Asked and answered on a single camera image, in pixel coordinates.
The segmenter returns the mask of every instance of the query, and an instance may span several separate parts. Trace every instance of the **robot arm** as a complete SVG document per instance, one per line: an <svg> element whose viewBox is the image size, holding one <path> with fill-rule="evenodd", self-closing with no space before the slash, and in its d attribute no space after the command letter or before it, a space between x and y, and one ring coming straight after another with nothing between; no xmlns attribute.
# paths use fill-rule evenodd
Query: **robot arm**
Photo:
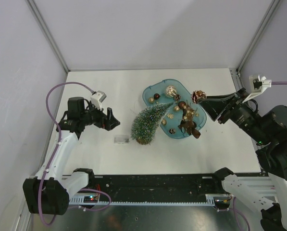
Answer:
<svg viewBox="0 0 287 231"><path fill-rule="evenodd" d="M262 218L264 230L284 231L287 230L287 106L278 105L260 116L257 108L253 110L247 101L253 101L255 96L262 94L271 81L251 76L250 83L251 94L240 89L229 95L197 99L196 103L213 121L224 124L231 119L261 147L256 154L261 167L274 183L280 205L261 198L246 185L239 185L237 176L232 172L227 172L220 180L224 190L238 196Z"/></svg>
<svg viewBox="0 0 287 231"><path fill-rule="evenodd" d="M93 93L90 101L82 97L73 97L68 100L68 110L64 112L59 122L61 141L58 143L59 135L57 134L53 148L47 152L40 170L35 177L24 181L23 190L30 213L39 213L37 199L44 171L46 174L41 194L43 214L63 215L68 208L69 198L87 185L93 185L94 173L91 169L76 169L66 180L62 179L62 174L86 126L94 124L110 131L120 125L120 122L113 116L111 108L107 108L107 115L103 113L101 103L105 98L106 95L98 91ZM52 153L57 143L59 147L53 156Z"/></svg>

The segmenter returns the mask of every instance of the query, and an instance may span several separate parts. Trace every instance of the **white table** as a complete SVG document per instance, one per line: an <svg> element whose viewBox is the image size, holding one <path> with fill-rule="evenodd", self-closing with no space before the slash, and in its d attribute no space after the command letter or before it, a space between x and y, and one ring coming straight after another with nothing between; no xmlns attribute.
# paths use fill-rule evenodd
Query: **white table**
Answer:
<svg viewBox="0 0 287 231"><path fill-rule="evenodd" d="M107 94L104 112L111 107L121 125L112 131L86 127L64 173L71 174L79 167L91 168L99 175L212 173L222 167L234 172L259 172L250 137L231 121L220 125L208 117L198 140L194 137L171 139L158 128L151 145L140 145L136 141L129 144L113 142L115 136L130 134L135 116L146 108L143 90L166 78L179 80L189 92L203 90L208 95L235 92L227 68L70 72L68 82L81 82ZM57 120L67 110L68 98L75 96L89 99L90 93L78 85L65 86ZM56 131L52 134L50 147L55 134Z"/></svg>

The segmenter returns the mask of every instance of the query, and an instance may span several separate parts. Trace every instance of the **teal tray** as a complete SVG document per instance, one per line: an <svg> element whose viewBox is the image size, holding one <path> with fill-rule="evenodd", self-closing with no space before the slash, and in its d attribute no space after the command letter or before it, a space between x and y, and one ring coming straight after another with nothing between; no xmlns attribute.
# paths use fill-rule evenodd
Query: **teal tray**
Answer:
<svg viewBox="0 0 287 231"><path fill-rule="evenodd" d="M179 94L181 96L181 100L180 101L185 101L188 104L190 104L190 106L197 111L197 113L199 114L199 116L194 116L193 121L197 124L197 130L202 129L202 127L205 125L206 123L206 114L205 111L201 108L200 105L198 104L194 104L191 101L191 95L189 93L189 91L183 86L183 84L181 84L179 81L175 80L175 79L165 79L162 82L156 83L153 86L149 86L148 88L146 88L143 93L142 93L142 98L143 101L145 102L145 104L147 106L152 106L155 105L156 102L158 103L171 103L174 102L173 98L168 98L165 96L164 92L166 90L166 88L169 85L173 85L176 88L177 94ZM150 97L153 97L155 93L160 94L160 98L158 100L155 100L154 103L149 103L148 99ZM180 129L178 128L178 126L181 123L182 117L183 117L183 111L180 110L178 112L175 112L173 110L174 106L176 106L177 103L175 103L169 110L169 114L173 114L174 118L173 119L169 119L167 117L167 115L165 116L165 120L167 121L167 124L164 126L161 124L161 127L164 131L164 133L166 133L169 137L173 138L173 139L182 139L182 138L186 138L189 135L187 133L183 133L180 131ZM169 132L169 129L174 128L176 130L175 134L171 134Z"/></svg>

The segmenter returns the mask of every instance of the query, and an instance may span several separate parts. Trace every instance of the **miniature christmas tree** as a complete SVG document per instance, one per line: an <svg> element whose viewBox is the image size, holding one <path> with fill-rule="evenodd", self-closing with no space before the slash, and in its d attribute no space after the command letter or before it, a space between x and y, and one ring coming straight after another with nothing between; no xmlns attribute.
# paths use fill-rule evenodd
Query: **miniature christmas tree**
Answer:
<svg viewBox="0 0 287 231"><path fill-rule="evenodd" d="M141 111L133 122L131 137L139 144L150 144L154 139L156 129L172 105L173 103L161 103Z"/></svg>

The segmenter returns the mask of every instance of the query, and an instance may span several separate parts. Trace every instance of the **metallic floor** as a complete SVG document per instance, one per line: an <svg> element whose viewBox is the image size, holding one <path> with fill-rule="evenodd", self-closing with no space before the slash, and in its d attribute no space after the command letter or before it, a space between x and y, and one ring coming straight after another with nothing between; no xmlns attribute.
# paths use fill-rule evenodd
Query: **metallic floor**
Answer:
<svg viewBox="0 0 287 231"><path fill-rule="evenodd" d="M103 211L72 209L49 228L32 215L28 231L238 231L234 214L210 206L110 206Z"/></svg>

